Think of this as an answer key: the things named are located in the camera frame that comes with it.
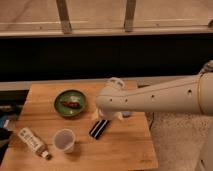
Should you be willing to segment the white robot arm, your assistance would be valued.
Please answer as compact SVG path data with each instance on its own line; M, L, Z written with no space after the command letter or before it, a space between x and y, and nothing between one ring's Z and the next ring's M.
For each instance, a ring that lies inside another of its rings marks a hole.
M126 90L122 79L107 80L95 99L93 120L122 120L122 113L172 112L213 115L213 60L197 75Z

